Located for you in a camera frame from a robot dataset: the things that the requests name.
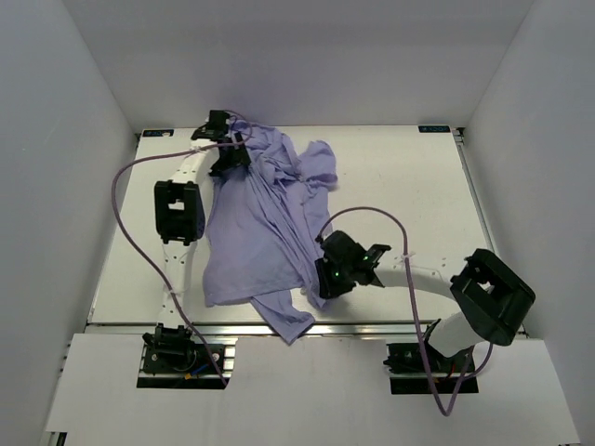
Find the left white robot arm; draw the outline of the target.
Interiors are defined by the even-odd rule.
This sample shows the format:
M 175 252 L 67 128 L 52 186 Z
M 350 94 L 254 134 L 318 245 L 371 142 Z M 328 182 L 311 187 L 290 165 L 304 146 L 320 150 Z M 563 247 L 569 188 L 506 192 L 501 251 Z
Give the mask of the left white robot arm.
M 154 185 L 155 223 L 166 278 L 157 322 L 165 328 L 190 326 L 179 311 L 192 282 L 194 252 L 205 234 L 207 212 L 200 186 L 210 177 L 250 165 L 246 137 L 233 130 L 238 119 L 232 111 L 211 111 L 205 124 L 192 133 L 190 153 L 176 172 Z

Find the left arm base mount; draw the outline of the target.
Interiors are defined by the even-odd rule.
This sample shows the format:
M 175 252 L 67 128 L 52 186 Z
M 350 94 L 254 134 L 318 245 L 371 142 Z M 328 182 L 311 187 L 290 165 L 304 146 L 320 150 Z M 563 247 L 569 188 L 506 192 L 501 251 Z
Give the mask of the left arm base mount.
M 225 371 L 227 347 L 203 343 L 192 338 L 190 329 L 179 326 L 165 328 L 158 324 L 152 333 L 142 335 L 143 350 L 137 388 L 173 390 L 223 390 L 218 370 Z

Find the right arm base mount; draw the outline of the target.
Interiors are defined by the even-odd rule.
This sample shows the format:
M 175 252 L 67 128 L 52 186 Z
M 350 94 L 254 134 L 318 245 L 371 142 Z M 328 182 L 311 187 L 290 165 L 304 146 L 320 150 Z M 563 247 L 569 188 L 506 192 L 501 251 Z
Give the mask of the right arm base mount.
M 390 380 L 390 394 L 393 396 L 431 395 L 417 337 L 414 334 L 390 335 L 386 341 L 387 356 L 383 366 Z M 428 356 L 436 390 L 441 396 L 450 396 L 461 376 L 468 353 L 463 351 L 453 358 L 444 359 L 428 351 Z

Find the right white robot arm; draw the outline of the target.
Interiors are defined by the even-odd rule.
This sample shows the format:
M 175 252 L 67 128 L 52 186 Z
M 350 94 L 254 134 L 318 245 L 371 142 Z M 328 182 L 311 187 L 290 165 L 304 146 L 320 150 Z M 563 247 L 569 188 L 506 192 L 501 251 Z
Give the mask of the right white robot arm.
M 434 266 L 419 266 L 411 255 L 388 257 L 386 244 L 364 248 L 341 230 L 318 242 L 323 255 L 315 267 L 323 299 L 338 298 L 361 285 L 411 288 L 457 303 L 459 312 L 437 320 L 422 333 L 419 357 L 433 371 L 481 342 L 510 345 L 536 301 L 533 289 L 484 248 L 458 264 L 443 259 Z

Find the purple jacket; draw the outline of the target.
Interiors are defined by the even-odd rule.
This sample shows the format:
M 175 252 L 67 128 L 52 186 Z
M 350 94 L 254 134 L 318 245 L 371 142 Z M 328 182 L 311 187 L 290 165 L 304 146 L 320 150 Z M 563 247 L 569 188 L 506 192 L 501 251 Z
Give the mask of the purple jacket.
M 296 152 L 275 127 L 235 122 L 250 157 L 214 177 L 214 198 L 205 235 L 210 255 L 203 274 L 209 307 L 249 303 L 286 344 L 315 322 L 293 306 L 291 292 L 303 289 L 317 308 L 315 239 L 329 218 L 328 195 L 337 186 L 337 161 L 324 141 Z

